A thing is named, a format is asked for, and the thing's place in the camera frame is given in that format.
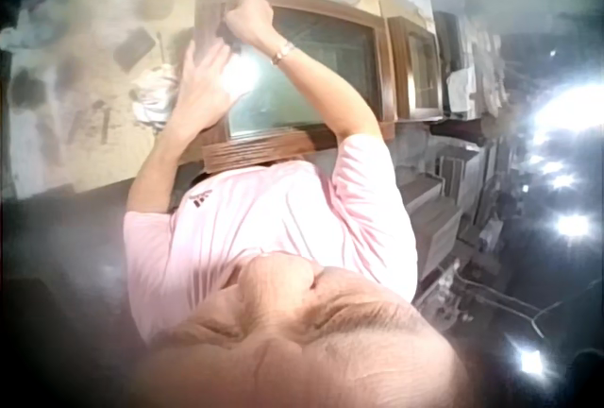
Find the short sleeve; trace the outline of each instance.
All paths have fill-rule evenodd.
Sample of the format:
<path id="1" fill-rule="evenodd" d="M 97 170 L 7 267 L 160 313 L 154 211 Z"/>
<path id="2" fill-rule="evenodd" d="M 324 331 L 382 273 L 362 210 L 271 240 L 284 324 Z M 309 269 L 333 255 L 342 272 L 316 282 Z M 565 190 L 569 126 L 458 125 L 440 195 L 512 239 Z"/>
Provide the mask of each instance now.
<path id="1" fill-rule="evenodd" d="M 417 286 L 415 236 L 386 144 L 361 134 L 342 141 L 332 184 L 360 270 L 411 302 Z"/>
<path id="2" fill-rule="evenodd" d="M 186 315 L 185 284 L 170 263 L 170 214 L 127 212 L 124 241 L 132 316 L 143 340 L 178 323 Z"/>

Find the bracelet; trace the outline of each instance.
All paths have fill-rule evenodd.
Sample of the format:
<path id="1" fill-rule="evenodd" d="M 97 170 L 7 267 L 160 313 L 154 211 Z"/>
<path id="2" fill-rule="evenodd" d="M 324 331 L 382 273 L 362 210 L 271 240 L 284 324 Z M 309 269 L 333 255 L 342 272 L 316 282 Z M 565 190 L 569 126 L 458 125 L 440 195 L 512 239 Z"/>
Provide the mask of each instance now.
<path id="1" fill-rule="evenodd" d="M 294 49 L 295 44 L 292 42 L 286 42 L 281 50 L 273 57 L 273 64 L 275 66 L 279 65 L 281 61 L 285 59 Z"/>

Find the man's nose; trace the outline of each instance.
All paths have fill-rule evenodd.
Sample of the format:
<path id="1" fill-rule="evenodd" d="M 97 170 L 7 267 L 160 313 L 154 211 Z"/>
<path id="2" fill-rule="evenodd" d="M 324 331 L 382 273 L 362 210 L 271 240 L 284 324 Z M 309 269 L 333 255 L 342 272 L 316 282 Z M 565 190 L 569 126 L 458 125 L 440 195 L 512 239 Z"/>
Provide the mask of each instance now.
<path id="1" fill-rule="evenodd" d="M 242 270 L 238 284 L 254 327 L 272 326 L 301 307 L 314 284 L 315 265 L 299 256 L 258 256 Z"/>

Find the white cloth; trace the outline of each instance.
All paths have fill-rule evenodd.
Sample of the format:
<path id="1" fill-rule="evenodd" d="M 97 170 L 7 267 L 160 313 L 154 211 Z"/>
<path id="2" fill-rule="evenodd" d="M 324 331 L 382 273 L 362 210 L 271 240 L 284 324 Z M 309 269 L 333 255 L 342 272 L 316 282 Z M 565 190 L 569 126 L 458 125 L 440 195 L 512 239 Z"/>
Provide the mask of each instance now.
<path id="1" fill-rule="evenodd" d="M 172 65 L 147 70 L 134 81 L 136 100 L 132 110 L 136 119 L 154 128 L 163 128 L 172 113 L 178 93 L 178 79 Z"/>

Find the bright light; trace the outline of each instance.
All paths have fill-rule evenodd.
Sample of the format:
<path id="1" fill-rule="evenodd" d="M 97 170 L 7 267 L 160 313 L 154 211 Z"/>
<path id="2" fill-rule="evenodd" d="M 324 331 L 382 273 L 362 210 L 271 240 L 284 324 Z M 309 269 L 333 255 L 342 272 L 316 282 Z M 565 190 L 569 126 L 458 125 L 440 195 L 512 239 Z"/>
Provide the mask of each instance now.
<path id="1" fill-rule="evenodd" d="M 537 113 L 539 128 L 581 131 L 604 124 L 604 84 L 576 87 L 552 99 Z"/>
<path id="2" fill-rule="evenodd" d="M 583 236 L 589 231 L 589 222 L 585 216 L 577 214 L 561 217 L 558 221 L 558 231 L 566 236 Z"/>
<path id="3" fill-rule="evenodd" d="M 539 162 L 543 161 L 544 157 L 543 156 L 539 156 L 539 155 L 533 155 L 530 157 L 530 159 L 528 160 L 528 163 L 530 164 L 538 164 Z"/>
<path id="4" fill-rule="evenodd" d="M 556 172 L 560 172 L 562 170 L 561 162 L 548 162 L 544 165 L 544 174 L 554 174 Z"/>
<path id="5" fill-rule="evenodd" d="M 569 186 L 572 186 L 574 182 L 575 179 L 572 175 L 560 175 L 554 178 L 552 185 L 554 186 L 554 189 L 568 188 Z"/>
<path id="6" fill-rule="evenodd" d="M 545 135 L 544 133 L 538 133 L 535 134 L 535 137 L 533 138 L 532 142 L 535 145 L 541 145 L 544 144 L 545 142 L 547 142 L 549 139 L 547 138 L 547 135 Z"/>
<path id="7" fill-rule="evenodd" d="M 541 353 L 536 351 L 521 351 L 522 371 L 531 375 L 542 375 L 544 363 L 541 361 Z"/>
<path id="8" fill-rule="evenodd" d="M 232 98 L 254 90 L 260 79 L 260 67 L 249 54 L 234 54 L 223 71 L 221 84 Z"/>

